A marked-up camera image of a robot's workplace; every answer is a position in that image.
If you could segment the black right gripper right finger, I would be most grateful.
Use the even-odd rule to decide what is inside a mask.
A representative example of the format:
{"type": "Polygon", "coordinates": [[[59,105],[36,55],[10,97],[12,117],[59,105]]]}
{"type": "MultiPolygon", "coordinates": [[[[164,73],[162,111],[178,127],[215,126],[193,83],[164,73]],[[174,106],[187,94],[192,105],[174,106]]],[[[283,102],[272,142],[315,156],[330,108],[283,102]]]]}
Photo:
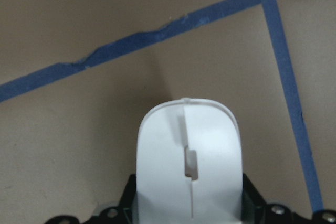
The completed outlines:
{"type": "Polygon", "coordinates": [[[249,177],[243,173],[242,213],[256,214],[263,211],[266,201],[249,177]]]}

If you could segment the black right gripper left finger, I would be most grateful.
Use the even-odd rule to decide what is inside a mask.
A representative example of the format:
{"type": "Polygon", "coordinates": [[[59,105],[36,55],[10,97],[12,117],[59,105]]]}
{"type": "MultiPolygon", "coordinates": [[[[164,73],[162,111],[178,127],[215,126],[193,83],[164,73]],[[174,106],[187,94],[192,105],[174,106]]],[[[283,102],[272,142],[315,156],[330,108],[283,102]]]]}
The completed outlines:
{"type": "Polygon", "coordinates": [[[122,216],[132,216],[132,207],[137,192],[136,190],[136,175],[131,174],[118,204],[118,214],[122,216]]]}

